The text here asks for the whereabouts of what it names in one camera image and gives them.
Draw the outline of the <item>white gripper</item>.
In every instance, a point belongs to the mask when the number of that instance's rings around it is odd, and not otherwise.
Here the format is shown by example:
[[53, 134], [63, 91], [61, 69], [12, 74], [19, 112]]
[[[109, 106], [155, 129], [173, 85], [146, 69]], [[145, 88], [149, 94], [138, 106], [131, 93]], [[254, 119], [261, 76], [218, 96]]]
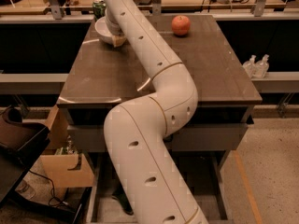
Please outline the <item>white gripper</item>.
[[120, 47], [126, 41], [126, 36], [123, 35], [121, 27], [116, 22], [109, 8], [106, 9], [105, 14], [106, 14], [107, 28], [113, 34], [112, 45], [114, 48]]

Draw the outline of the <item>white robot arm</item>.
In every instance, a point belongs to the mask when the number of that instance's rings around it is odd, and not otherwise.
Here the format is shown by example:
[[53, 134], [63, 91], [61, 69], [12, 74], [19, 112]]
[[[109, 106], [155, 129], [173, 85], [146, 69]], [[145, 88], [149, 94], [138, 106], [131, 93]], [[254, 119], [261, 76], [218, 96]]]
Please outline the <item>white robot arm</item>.
[[139, 224], [208, 224], [164, 139], [193, 116], [198, 93], [182, 60], [133, 0], [104, 0], [150, 77], [155, 92], [112, 108], [107, 151]]

